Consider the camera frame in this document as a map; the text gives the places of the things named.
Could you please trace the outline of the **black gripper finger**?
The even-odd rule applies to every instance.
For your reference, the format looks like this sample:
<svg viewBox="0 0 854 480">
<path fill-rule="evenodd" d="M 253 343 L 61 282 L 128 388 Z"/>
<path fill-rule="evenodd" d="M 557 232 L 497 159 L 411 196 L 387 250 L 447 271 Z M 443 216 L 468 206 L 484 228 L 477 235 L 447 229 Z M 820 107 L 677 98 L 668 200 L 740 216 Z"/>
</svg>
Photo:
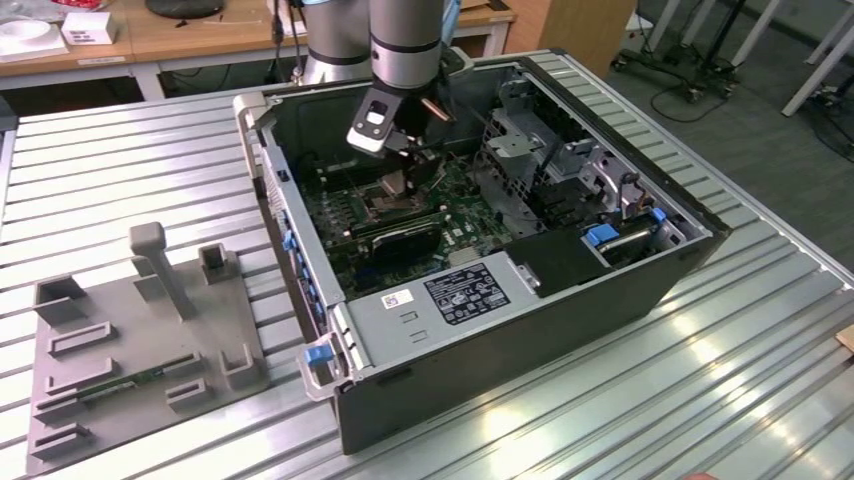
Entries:
<svg viewBox="0 0 854 480">
<path fill-rule="evenodd" d="M 441 155 L 433 151 L 419 151 L 409 154 L 403 161 L 405 195 L 416 194 L 421 185 L 436 175 Z"/>
</svg>

